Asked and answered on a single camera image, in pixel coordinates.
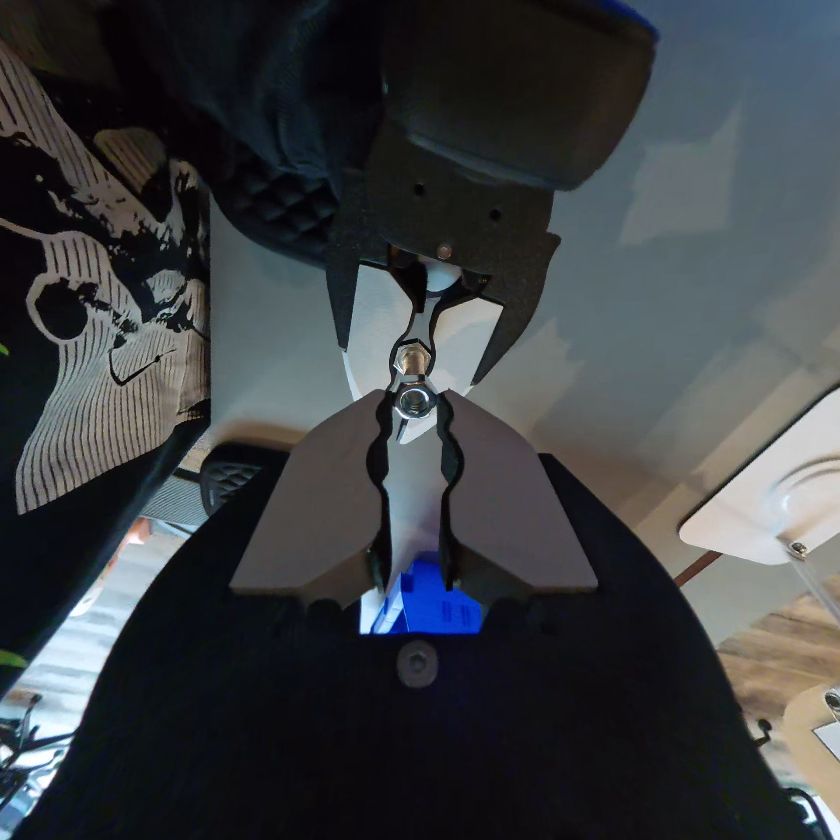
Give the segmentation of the person's left forearm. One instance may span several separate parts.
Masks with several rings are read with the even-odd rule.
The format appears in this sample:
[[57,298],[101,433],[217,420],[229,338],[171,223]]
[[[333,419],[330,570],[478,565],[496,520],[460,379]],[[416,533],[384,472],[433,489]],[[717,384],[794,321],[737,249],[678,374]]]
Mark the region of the person's left forearm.
[[382,120],[392,2],[102,2],[101,36],[132,94],[163,97],[214,193],[243,154],[340,200]]

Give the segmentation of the round wooden table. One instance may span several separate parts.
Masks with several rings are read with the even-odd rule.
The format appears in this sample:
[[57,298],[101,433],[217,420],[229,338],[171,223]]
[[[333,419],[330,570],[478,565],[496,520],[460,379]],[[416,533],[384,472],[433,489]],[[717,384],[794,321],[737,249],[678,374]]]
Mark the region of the round wooden table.
[[825,702],[829,684],[819,684],[794,697],[784,710],[782,734],[791,761],[814,791],[837,793],[839,759],[831,746],[816,734],[824,726],[837,726]]

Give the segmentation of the black printed t-shirt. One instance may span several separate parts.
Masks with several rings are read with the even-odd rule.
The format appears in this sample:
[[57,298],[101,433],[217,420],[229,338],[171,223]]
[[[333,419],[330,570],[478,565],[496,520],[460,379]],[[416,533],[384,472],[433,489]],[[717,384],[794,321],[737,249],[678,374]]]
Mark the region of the black printed t-shirt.
[[209,191],[164,114],[2,43],[6,695],[209,418]]

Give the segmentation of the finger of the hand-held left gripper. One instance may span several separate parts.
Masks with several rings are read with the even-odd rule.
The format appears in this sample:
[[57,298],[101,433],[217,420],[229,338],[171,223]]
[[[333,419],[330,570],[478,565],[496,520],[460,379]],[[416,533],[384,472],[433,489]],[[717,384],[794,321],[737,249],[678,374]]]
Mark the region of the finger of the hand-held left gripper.
[[[423,343],[432,354],[426,374],[437,395],[453,391],[466,395],[473,385],[502,306],[479,297],[460,300],[427,297],[422,312],[415,313],[395,350],[410,342]],[[407,421],[395,411],[395,441],[406,445],[431,430],[437,408],[425,419]]]
[[344,369],[354,401],[387,390],[394,375],[393,350],[414,313],[412,300],[385,269],[360,266]]

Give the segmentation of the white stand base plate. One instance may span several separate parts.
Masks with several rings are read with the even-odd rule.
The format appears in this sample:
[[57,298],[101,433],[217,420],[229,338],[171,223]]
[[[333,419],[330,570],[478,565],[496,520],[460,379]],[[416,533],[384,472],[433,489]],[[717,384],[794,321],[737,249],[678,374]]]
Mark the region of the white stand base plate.
[[838,387],[808,406],[678,528],[688,545],[765,565],[805,557],[838,532]]

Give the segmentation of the grey mesh chair seat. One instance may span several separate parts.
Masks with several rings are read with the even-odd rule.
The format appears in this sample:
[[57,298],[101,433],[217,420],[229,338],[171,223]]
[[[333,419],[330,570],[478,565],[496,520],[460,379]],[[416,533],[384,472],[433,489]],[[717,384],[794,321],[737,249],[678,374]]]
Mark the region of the grey mesh chair seat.
[[198,530],[209,519],[198,475],[178,469],[143,506],[140,515],[180,532]]

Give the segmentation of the silver hex bolt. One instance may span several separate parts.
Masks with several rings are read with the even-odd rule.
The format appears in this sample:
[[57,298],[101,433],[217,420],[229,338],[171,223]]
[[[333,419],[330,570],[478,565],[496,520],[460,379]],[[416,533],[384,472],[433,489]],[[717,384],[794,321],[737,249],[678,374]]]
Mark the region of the silver hex bolt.
[[399,373],[395,378],[394,408],[407,421],[425,419],[436,409],[438,395],[425,374]]

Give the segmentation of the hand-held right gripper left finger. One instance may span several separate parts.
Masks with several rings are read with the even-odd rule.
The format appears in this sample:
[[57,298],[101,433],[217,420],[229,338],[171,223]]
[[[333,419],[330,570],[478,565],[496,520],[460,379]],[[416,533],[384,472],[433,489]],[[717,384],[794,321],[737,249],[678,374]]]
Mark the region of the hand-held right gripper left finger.
[[392,572],[388,442],[393,394],[374,390],[290,452],[230,589],[302,603],[357,602]]

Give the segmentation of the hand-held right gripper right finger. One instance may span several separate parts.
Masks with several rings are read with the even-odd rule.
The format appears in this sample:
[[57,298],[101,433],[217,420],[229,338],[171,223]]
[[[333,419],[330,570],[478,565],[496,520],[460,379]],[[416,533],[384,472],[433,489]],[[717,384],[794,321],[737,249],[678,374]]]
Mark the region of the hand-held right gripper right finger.
[[467,596],[595,592],[598,580],[527,440],[462,395],[437,401],[446,487],[438,555],[447,589]]

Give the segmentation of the blue plastic bin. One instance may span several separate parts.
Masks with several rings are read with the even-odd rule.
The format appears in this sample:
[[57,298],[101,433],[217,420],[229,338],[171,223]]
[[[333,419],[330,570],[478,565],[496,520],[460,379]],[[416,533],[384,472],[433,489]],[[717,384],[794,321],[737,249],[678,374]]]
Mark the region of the blue plastic bin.
[[480,604],[459,589],[446,589],[433,551],[419,553],[399,573],[379,606],[366,595],[360,615],[361,634],[473,635],[481,624]]
[[616,25],[628,37],[645,40],[652,44],[659,41],[659,32],[645,16],[624,2],[612,1],[611,9]]

